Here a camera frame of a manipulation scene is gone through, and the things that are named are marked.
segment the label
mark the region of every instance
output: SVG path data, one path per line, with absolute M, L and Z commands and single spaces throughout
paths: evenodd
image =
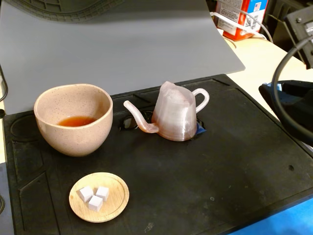
M 224 2 L 236 7 L 238 10 L 236 10 L 234 7 L 229 7 L 225 4 L 221 4 L 221 10 L 220 14 L 229 18 L 230 20 L 238 23 L 239 15 L 240 15 L 240 9 L 243 3 L 243 0 L 223 0 Z M 230 33 L 232 35 L 236 34 L 236 26 L 233 26 L 221 19 L 219 19 L 219 22 L 217 24 L 218 28 L 223 29 L 227 33 Z
M 247 13 L 252 15 L 259 22 L 262 22 L 267 2 L 268 0 L 250 0 Z M 258 31 L 261 28 L 261 26 L 250 16 L 246 16 L 244 26 L 249 27 L 255 31 Z M 240 34 L 245 35 L 247 32 L 243 30 Z
M 250 15 L 252 15 L 257 21 L 262 22 L 264 13 L 265 13 L 265 10 L 261 10 L 261 11 L 251 12 Z M 258 31 L 261 28 L 261 26 L 252 18 L 250 18 L 250 16 L 246 16 L 244 26 L 249 27 L 255 31 Z M 240 34 L 245 35 L 247 34 L 247 31 L 243 30 L 241 31 Z

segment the teapot spout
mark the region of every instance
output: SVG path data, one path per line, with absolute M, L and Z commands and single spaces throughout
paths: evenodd
M 155 123 L 147 123 L 141 112 L 128 100 L 124 102 L 124 106 L 132 113 L 138 127 L 146 133 L 157 133 L 159 128 Z

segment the red container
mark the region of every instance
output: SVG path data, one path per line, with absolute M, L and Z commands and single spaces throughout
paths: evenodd
M 237 9 L 240 8 L 243 11 L 248 12 L 260 22 L 263 21 L 265 10 L 268 5 L 268 0 L 224 0 L 224 1 L 229 5 L 235 6 Z M 240 11 L 236 10 L 234 7 L 230 7 L 228 5 L 218 2 L 216 5 L 216 12 L 231 19 L 234 22 L 237 22 L 238 24 L 250 27 L 257 32 L 259 32 L 260 30 L 260 25 L 258 23 L 256 23 L 249 16 L 247 17 L 245 14 L 240 13 Z M 224 30 L 223 35 L 225 37 L 232 39 L 234 41 L 239 41 L 253 36 L 253 34 L 246 33 L 244 30 L 232 26 L 229 23 L 221 19 L 218 19 L 217 17 L 215 18 L 215 24 L 217 28 Z

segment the white wire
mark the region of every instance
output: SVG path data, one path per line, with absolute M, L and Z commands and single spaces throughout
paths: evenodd
M 219 1 L 220 3 L 225 4 L 226 6 L 229 6 L 229 7 L 233 8 L 233 9 L 239 10 L 244 15 L 247 15 L 250 18 L 252 18 L 256 23 L 258 23 L 262 27 L 262 29 L 265 31 L 266 35 L 268 36 L 269 41 L 271 43 L 273 43 L 272 36 L 270 35 L 268 29 L 261 22 L 259 22 L 256 18 L 254 18 L 251 14 L 249 14 L 249 13 L 247 13 L 247 12 L 241 10 L 241 9 L 238 9 L 237 7 L 231 5 L 230 3 L 224 2 L 223 0 L 215 0 L 215 1 Z
M 237 46 L 236 46 L 236 44 L 235 44 L 235 42 L 234 42 L 233 40 L 231 40 L 231 39 L 229 39 L 229 38 L 227 38 L 227 37 L 225 37 L 225 36 L 222 36 L 222 37 L 223 37 L 225 40 L 231 42 L 231 43 L 234 45 L 235 49 L 237 48 Z
M 237 28 L 240 28 L 240 29 L 242 29 L 244 31 L 247 31 L 248 33 L 253 33 L 254 35 L 257 35 L 259 37 L 262 37 L 262 38 L 266 39 L 266 37 L 263 34 L 260 34 L 257 31 L 255 31 L 255 30 L 253 30 L 253 29 L 251 29 L 249 27 L 245 27 L 245 26 L 243 26 L 241 24 L 238 24 L 238 23 L 230 20 L 229 18 L 227 18 L 225 16 L 222 16 L 221 14 L 219 14 L 217 12 L 210 12 L 210 14 L 211 14 L 211 16 L 216 16 L 216 17 L 222 19 L 223 21 L 226 21 L 227 23 L 229 23 L 229 24 L 231 24 L 233 26 L 236 26 Z

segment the tea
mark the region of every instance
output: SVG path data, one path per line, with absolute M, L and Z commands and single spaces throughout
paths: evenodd
M 93 123 L 97 119 L 88 116 L 73 116 L 68 117 L 58 123 L 60 126 L 70 126 L 70 127 L 77 127 L 77 126 L 85 126 L 90 123 Z

